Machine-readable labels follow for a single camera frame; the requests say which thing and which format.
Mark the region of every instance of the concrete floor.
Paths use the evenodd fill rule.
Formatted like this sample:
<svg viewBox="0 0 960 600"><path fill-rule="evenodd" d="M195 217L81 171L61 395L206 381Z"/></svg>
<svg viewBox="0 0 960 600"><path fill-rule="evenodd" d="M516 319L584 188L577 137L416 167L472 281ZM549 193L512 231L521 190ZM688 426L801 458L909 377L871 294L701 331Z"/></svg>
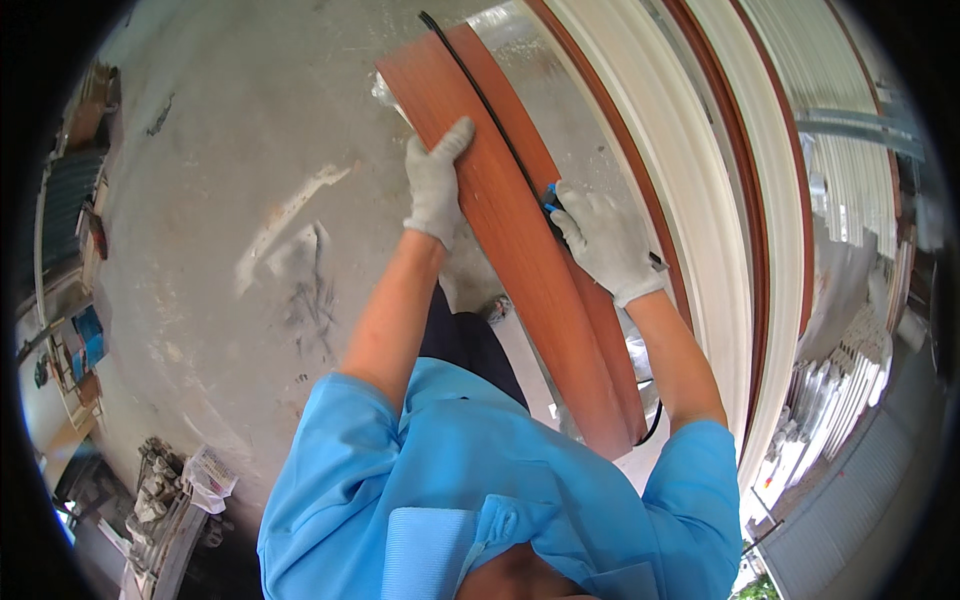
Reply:
<svg viewBox="0 0 960 600"><path fill-rule="evenodd" d="M228 510L255 533L310 389L337 365L409 210L412 132L371 96L372 61L423 33L420 10L447 25L491 4L144 0L107 40L123 99L94 292L108 338L96 442L131 487L144 438L210 444L240 475ZM548 51L495 55L528 109L542 106L531 112L564 176L629 202ZM456 310L501 289L466 226L442 282ZM498 334L543 417L516 318ZM635 484L660 444L628 457L643 465Z"/></svg>

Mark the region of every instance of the metal bar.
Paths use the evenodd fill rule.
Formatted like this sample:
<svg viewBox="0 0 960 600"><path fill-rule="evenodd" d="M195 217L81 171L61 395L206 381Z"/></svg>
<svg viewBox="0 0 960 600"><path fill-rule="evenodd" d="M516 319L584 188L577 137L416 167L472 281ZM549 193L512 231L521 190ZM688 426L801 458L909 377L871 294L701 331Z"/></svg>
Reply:
<svg viewBox="0 0 960 600"><path fill-rule="evenodd" d="M17 364L22 365L23 362L27 360L27 357L30 355L31 352L39 348L40 344L45 342L47 338L53 335L54 331L57 330L57 327L62 325L68 319L73 319L80 313L84 312L86 308L90 306L92 303L93 303L93 298L86 297L83 300L81 300L79 303L75 304L74 306L64 311L63 315L61 315L60 317L57 317L52 322L50 322L50 324L44 327L35 336L33 340L30 340L29 342L26 342L23 345L23 348L21 348L16 355Z"/></svg>
<svg viewBox="0 0 960 600"><path fill-rule="evenodd" d="M870 125L873 127L894 130L910 137L920 137L920 129L915 123L907 119L899 119L870 112L857 112L855 110L841 110L839 108L803 108L797 110L797 118L806 121L820 121L823 119L838 119L841 121L850 121L860 125Z"/></svg>
<svg viewBox="0 0 960 600"><path fill-rule="evenodd" d="M50 164L43 169L40 192L36 195L36 213L34 216L34 291L36 296L37 322L40 329L47 323L47 302L43 297L43 210L47 205L47 179L50 177Z"/></svg>
<svg viewBox="0 0 960 600"><path fill-rule="evenodd" d="M824 121L797 120L797 129L800 132L819 133L821 135L837 135L865 142L879 144L903 155L924 160L924 146L902 135L895 135L883 130L875 130L857 125L843 123L828 123Z"/></svg>
<svg viewBox="0 0 960 600"><path fill-rule="evenodd" d="M187 504L183 517L177 525L176 534L171 538L167 555L163 560L154 588L154 600L173 600L180 592L187 563L193 555L200 534L204 530L207 513L200 507Z"/></svg>
<svg viewBox="0 0 960 600"><path fill-rule="evenodd" d="M754 548L756 548L756 546L757 546L759 543L761 543L762 541L766 540L766 539L767 539L767 536L769 536L770 534L774 533L774 531L775 531L778 527L780 527L782 524L783 524L783 519L780 519L779 521L777 521L777 523L775 523L774 526L770 528L770 531L768 531L767 533L763 534L762 536L760 536L759 538L757 538L754 543L752 543L752 544L750 544L749 546L747 546L746 548L744 548L744 549L743 549L743 552L740 553L740 556L746 556L748 552L750 552L751 550L753 550Z"/></svg>
<svg viewBox="0 0 960 600"><path fill-rule="evenodd" d="M750 486L750 491L754 493L756 501L760 503L760 506L763 508L763 512L766 513L767 517L770 519L770 522L776 523L777 520L774 518L773 513L771 513L770 509L767 508L767 505L763 503L763 500L760 498L760 494L756 493L754 486Z"/></svg>

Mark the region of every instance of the black cable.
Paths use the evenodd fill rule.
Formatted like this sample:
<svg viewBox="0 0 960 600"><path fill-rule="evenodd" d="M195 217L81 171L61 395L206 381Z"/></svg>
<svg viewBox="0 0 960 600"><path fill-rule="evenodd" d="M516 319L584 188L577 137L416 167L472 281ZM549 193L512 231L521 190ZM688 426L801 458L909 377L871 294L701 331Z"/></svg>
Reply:
<svg viewBox="0 0 960 600"><path fill-rule="evenodd" d="M636 448L641 444L645 444L646 441L649 440L650 437L654 435L654 432L657 431L657 425L660 424L660 413L662 412L663 412L663 402L659 402L657 404L657 413L654 415L654 422L650 425L650 430L647 431L647 435L643 436L643 438L640 439L639 442L634 444L634 448Z"/></svg>
<svg viewBox="0 0 960 600"><path fill-rule="evenodd" d="M520 155L516 153L514 144L511 143L510 137L507 136L506 130L503 129L503 124L500 123L500 119L496 118L496 114L493 112L493 107L490 106L490 103L487 101L487 96L485 96L483 91L480 89L480 85L478 85L473 79L473 76L470 75L470 72L467 70L467 66L460 59L460 56L457 54L457 51L453 49L453 46L450 45L449 40L446 39L446 36L444 35L443 30L440 29L440 25L437 24L437 21L433 20L433 17L427 14L426 11L420 11L418 17L421 21L423 21L423 24L426 25L427 29L437 34L437 37L439 37L440 41L444 43L446 50L450 53L450 56L457 61L457 65L460 66L460 70L463 71L464 75L467 76L470 85L473 86L473 91L475 91L477 96L480 97L480 102L482 102L484 108L487 109L487 114L490 115L490 118L493 120L493 124L496 125L497 130L500 132L500 136L503 137L503 141L507 143L507 148L510 149L510 154L514 155L516 166L520 168L520 173L522 173L523 178L527 180L527 185L530 186L530 192L534 195L534 199L538 199L543 190L538 190L534 185L533 179L527 172L527 168L523 166L523 161L520 160Z"/></svg>

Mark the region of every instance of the gray work glove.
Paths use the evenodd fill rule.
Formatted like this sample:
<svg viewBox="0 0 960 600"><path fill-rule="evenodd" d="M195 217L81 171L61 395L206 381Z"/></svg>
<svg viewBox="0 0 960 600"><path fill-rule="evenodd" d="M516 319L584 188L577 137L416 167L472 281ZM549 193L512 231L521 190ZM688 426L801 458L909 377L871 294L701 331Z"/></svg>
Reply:
<svg viewBox="0 0 960 600"><path fill-rule="evenodd" d="M453 230L464 218L457 204L453 161L471 139L473 121L460 117L429 153L416 135L407 142L407 179L413 204L403 226L434 236L448 252L453 248Z"/></svg>
<svg viewBox="0 0 960 600"><path fill-rule="evenodd" d="M565 211L550 219L564 233L577 264L613 294L621 308L634 298L663 289L650 262L650 243L643 224L621 210L606 194L584 196L564 181L557 198Z"/></svg>

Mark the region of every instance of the worker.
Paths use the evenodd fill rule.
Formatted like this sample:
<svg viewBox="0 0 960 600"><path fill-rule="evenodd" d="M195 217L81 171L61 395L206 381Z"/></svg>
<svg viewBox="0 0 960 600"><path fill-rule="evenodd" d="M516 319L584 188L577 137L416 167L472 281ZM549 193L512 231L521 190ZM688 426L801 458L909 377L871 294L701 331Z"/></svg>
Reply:
<svg viewBox="0 0 960 600"><path fill-rule="evenodd" d="M407 146L411 215L340 366L307 400L264 511L264 593L727 598L742 548L733 436L643 229L609 197L557 183L565 211L550 218L636 323L669 417L642 497L532 419L486 323L449 314L437 277L463 219L454 161L472 138L464 117L432 151Z"/></svg>

